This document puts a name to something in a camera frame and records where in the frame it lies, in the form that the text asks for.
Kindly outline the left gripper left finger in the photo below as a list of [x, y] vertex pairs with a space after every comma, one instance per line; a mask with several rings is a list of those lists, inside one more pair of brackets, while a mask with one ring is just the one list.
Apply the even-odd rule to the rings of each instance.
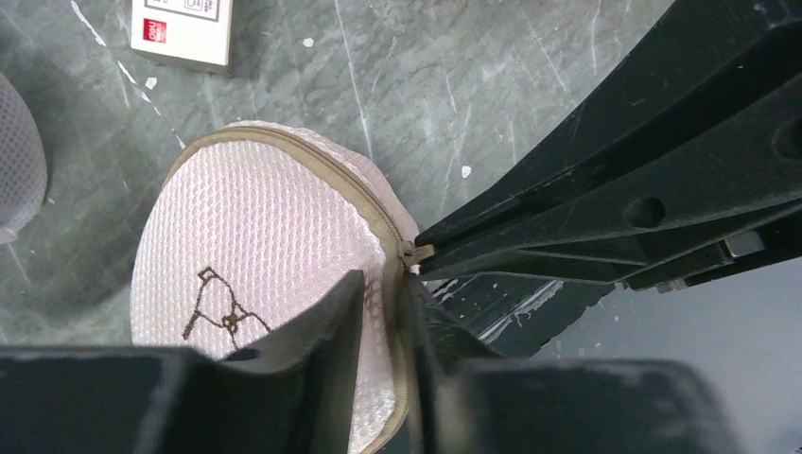
[[212, 360], [189, 348], [1, 352], [5, 453], [344, 453], [364, 277]]

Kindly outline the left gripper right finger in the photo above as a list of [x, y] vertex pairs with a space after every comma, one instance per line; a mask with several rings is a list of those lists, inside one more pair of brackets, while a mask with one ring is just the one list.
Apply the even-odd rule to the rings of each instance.
[[739, 453], [718, 395], [666, 360], [506, 358], [400, 285], [415, 453]]

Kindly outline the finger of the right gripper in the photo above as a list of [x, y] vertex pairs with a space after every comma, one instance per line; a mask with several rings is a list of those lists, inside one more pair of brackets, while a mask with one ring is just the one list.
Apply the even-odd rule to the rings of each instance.
[[801, 254], [801, 5], [676, 1], [489, 189], [425, 230], [426, 278], [696, 286]]

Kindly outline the beige trim mesh laundry bag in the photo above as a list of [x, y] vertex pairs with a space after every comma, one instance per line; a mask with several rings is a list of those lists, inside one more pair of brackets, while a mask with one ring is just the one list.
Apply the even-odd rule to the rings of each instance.
[[418, 232], [366, 156], [309, 129], [229, 124], [183, 150], [149, 214], [131, 280], [132, 341], [221, 359], [362, 271], [348, 449], [376, 453], [408, 412], [395, 290]]

